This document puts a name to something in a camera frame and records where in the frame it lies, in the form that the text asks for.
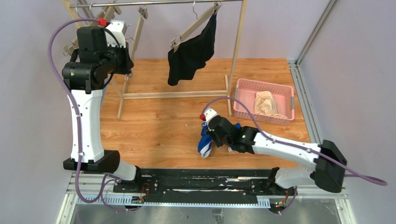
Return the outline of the beige hanger with blue underwear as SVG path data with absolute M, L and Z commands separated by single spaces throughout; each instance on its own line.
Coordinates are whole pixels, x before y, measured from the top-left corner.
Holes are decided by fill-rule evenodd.
M 130 49 L 129 56 L 133 63 L 135 63 L 134 62 L 135 52 L 139 45 L 143 24 L 144 24 L 145 20 L 148 18 L 148 11 L 147 11 L 147 8 L 145 5 L 140 6 L 138 9 L 138 12 L 140 13 L 140 16 L 138 18 L 138 21 L 137 21 L 137 24 L 135 27 L 134 36 L 131 37 L 132 43 L 130 44 L 130 47 L 129 47 L 129 49 Z

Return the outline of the blue underwear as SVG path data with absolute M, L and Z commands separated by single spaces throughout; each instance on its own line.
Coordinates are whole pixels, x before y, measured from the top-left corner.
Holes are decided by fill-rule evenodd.
M 200 153 L 202 158 L 206 158 L 211 153 L 213 140 L 211 139 L 209 134 L 206 133 L 206 131 L 208 130 L 207 123 L 204 121 L 201 126 L 201 139 L 198 143 L 197 152 Z

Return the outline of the cream underwear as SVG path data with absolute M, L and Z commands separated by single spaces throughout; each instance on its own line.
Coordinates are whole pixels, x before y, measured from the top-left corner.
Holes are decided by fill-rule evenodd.
M 287 118 L 287 116 L 278 113 L 277 102 L 270 91 L 255 93 L 254 113 L 282 119 Z

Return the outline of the beige hanger with cream underwear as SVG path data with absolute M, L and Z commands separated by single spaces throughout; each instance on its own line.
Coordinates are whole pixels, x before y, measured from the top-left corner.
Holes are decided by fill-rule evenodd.
M 122 14 L 122 10 L 117 7 L 117 6 L 112 6 L 112 7 L 102 7 L 99 12 L 94 15 L 94 19 L 97 18 L 102 18 L 104 20 L 106 20 L 107 22 L 110 22 L 111 20 L 113 20 L 115 18 L 115 16 L 117 15 L 121 15 Z

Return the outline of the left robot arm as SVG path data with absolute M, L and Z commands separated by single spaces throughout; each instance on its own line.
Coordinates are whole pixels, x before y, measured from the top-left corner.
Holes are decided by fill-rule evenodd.
M 105 79 L 109 74 L 129 75 L 134 64 L 125 39 L 126 26 L 120 21 L 106 27 L 77 30 L 78 49 L 62 70 L 64 83 L 74 97 L 82 126 L 81 170 L 110 173 L 130 191 L 142 187 L 141 169 L 124 162 L 117 150 L 105 150 L 100 135 L 100 108 Z

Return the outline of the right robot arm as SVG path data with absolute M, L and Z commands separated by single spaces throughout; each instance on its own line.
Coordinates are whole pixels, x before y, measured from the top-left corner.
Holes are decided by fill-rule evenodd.
M 321 144 L 288 140 L 262 134 L 255 127 L 238 127 L 219 115 L 210 118 L 207 125 L 207 133 L 217 146 L 227 145 L 239 153 L 271 155 L 299 164 L 294 168 L 273 168 L 267 180 L 272 190 L 316 185 L 331 193 L 342 191 L 347 160 L 330 140 Z

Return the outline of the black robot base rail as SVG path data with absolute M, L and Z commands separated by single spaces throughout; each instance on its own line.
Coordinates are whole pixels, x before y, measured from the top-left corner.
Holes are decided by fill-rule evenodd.
M 142 170 L 142 183 L 134 186 L 111 176 L 84 172 L 79 187 L 83 199 L 115 210 L 140 207 L 274 208 L 275 201 L 320 198 L 327 193 L 308 184 L 282 189 L 269 169 L 163 169 Z

